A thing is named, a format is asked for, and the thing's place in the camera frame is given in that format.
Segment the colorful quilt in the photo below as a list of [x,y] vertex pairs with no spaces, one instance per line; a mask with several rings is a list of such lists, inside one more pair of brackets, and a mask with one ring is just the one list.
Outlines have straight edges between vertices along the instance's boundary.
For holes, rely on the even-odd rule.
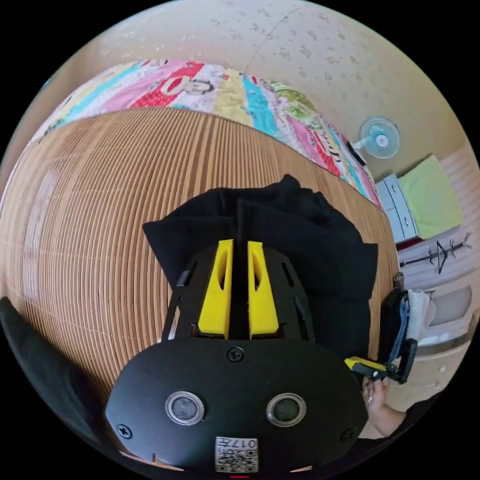
[[31,142],[74,120],[130,108],[173,107],[226,117],[289,145],[382,208],[366,166],[302,93],[213,63],[178,59],[116,65],[77,88]]

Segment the sticker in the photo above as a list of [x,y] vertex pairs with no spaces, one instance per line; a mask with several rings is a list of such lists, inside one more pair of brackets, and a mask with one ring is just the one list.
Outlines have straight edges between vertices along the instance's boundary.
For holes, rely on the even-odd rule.
[[259,451],[256,438],[215,439],[215,470],[226,473],[252,473],[259,471]]

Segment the bamboo mat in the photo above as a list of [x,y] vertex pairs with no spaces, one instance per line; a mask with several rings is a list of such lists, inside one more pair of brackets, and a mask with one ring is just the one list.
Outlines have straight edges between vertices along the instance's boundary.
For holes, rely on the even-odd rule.
[[1,295],[93,379],[104,402],[162,334],[170,289],[142,231],[215,187],[284,174],[321,191],[378,244],[369,352],[398,271],[387,216],[346,182],[253,128],[200,112],[138,108],[50,132],[23,154],[0,216]]

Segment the screw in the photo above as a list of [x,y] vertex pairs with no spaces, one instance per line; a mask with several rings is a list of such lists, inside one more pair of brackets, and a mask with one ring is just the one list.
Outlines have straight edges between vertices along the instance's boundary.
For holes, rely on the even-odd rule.
[[126,425],[123,425],[122,423],[120,425],[116,426],[116,431],[124,439],[128,440],[128,439],[132,438],[132,431]]
[[347,444],[351,442],[355,438],[355,434],[357,433],[356,428],[347,428],[340,436],[340,441],[343,444]]
[[226,356],[231,362],[240,362],[244,358],[244,351],[241,348],[234,346],[227,352]]

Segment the white drawer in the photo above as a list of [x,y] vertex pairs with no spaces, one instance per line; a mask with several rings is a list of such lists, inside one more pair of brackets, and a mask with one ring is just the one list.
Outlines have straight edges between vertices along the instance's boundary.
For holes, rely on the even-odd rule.
[[410,215],[410,210],[405,201],[401,203],[395,203],[396,212],[400,218],[401,228],[403,230],[403,235],[405,235],[405,240],[412,239],[417,236],[415,231],[414,221]]
[[386,187],[395,205],[399,202],[405,202],[404,194],[402,193],[402,189],[400,188],[397,176],[394,173],[384,178],[383,181],[385,182]]
[[384,180],[379,181],[376,184],[376,189],[378,191],[378,196],[380,197],[380,202],[383,209],[385,211],[394,209],[394,201],[392,200],[392,196],[390,195],[389,189],[387,188],[387,184]]
[[393,240],[395,241],[396,244],[399,244],[400,242],[404,242],[406,240],[405,234],[404,234],[404,229],[402,228],[402,223],[400,222],[400,217],[399,214],[397,213],[397,210],[388,210],[386,212],[386,215],[388,217],[388,221],[390,222],[390,228],[393,233]]

